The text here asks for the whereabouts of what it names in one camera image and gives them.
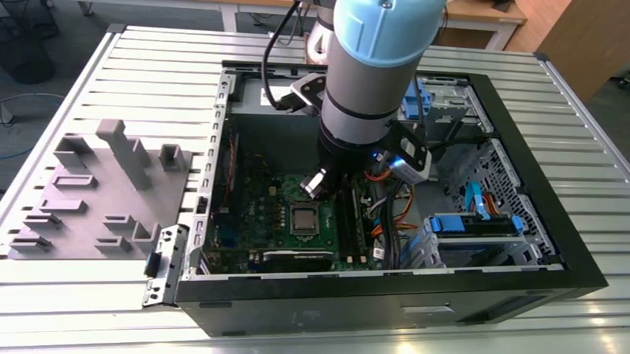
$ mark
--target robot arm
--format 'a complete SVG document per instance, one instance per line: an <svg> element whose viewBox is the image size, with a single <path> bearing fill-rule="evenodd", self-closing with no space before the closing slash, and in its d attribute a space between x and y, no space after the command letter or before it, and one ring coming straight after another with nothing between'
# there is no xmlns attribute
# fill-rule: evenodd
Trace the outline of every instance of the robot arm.
<svg viewBox="0 0 630 354"><path fill-rule="evenodd" d="M373 154L395 156L393 172L409 183L428 175L429 152L396 120L421 53L440 26L445 0L341 0L335 3L335 35L328 73L292 85L319 110L316 173L301 183L312 199L325 198L343 177L361 173Z"/></svg>

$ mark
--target black cable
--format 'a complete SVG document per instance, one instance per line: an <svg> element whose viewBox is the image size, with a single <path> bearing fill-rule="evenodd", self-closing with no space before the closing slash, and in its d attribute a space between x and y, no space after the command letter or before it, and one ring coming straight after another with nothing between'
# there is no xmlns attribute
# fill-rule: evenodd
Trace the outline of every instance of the black cable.
<svg viewBox="0 0 630 354"><path fill-rule="evenodd" d="M444 37L447 28L448 28L448 6L444 6L444 20L441 20L440 40L441 40L441 37Z"/></svg>
<svg viewBox="0 0 630 354"><path fill-rule="evenodd" d="M393 221L393 200L400 189L403 188L403 181L399 180L395 183L392 190L387 195L387 201L380 208L380 225L383 226L383 239L389 243L388 248L385 246L384 254L388 254L389 262L387 269L399 269L400 266L400 238L397 230L395 228Z"/></svg>
<svg viewBox="0 0 630 354"><path fill-rule="evenodd" d="M435 144L433 146L429 147L429 152L435 153L439 149L448 148L452 145L458 144L482 144L483 142L490 139L491 136L467 136L464 138L455 138L452 140L448 140L445 142L440 142Z"/></svg>
<svg viewBox="0 0 630 354"><path fill-rule="evenodd" d="M287 42L283 42L277 38L277 43L280 43L283 46L289 46L291 43L293 43L295 30L297 29L297 27L301 27L301 8L300 7L297 8L297 14L295 15L293 29L291 30L291 34L288 36Z"/></svg>
<svg viewBox="0 0 630 354"><path fill-rule="evenodd" d="M284 26L287 25L288 19L293 15L295 9L297 8L300 2L296 1L291 5L291 8L287 11L287 14L284 15L283 21L277 25L277 29L273 32L272 39L268 40L267 48L264 49L264 54L263 54L263 61L260 63L260 76L263 79L263 89L264 89L264 95L267 96L268 103L272 105L272 107L283 111L283 107L279 107L279 104L276 100L273 100L273 95L272 95L272 90L268 88L268 78L267 78L267 61L268 61L268 56L272 52L273 44L276 44L279 33L283 31Z"/></svg>

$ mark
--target circuit board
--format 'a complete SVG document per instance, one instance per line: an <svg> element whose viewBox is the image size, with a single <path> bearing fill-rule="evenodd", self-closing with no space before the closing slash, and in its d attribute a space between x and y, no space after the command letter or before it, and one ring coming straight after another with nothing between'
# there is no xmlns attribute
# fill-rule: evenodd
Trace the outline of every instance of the circuit board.
<svg viewBox="0 0 630 354"><path fill-rule="evenodd" d="M299 186L304 176L247 177L236 215L219 215L213 242L205 247L211 271L255 273L265 251L324 251L333 271L369 270L368 257L351 262L339 253L335 199L311 201ZM369 250L357 244L361 254Z"/></svg>

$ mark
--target metal table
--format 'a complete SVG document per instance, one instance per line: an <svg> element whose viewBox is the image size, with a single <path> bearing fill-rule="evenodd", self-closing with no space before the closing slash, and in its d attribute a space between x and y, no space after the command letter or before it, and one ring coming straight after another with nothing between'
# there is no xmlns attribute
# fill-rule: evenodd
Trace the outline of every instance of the metal table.
<svg viewBox="0 0 630 354"><path fill-rule="evenodd" d="M147 149L177 143L197 152L188 181L196 187L220 61L260 60L267 41L263 35L147 27L105 34L0 201L0 254L50 177L57 164L50 151L61 135L104 144L93 135L97 119L124 119L125 133L140 137ZM303 42L273 49L271 61L301 63ZM492 79L610 287L495 325L209 339L177 309L140 310L144 261L0 260L0 349L630 353L628 163L554 67L532 55L431 48L420 69ZM181 208L193 208L192 196L184 195ZM181 212L179 222L191 221L192 213Z"/></svg>

